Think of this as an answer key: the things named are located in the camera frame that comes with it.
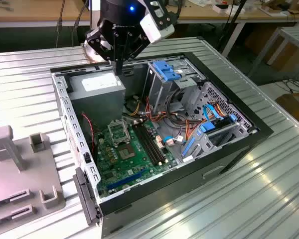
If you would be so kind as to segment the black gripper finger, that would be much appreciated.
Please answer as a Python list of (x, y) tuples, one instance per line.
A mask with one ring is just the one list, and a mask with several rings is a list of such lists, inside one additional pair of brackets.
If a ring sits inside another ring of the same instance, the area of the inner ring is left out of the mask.
[(122, 74), (123, 63), (130, 58), (137, 57), (148, 45), (150, 41), (145, 32), (140, 31), (128, 32), (121, 52), (121, 58), (119, 60), (119, 75)]
[(119, 74), (117, 26), (94, 29), (86, 34), (88, 45), (104, 60), (110, 61), (115, 75)]

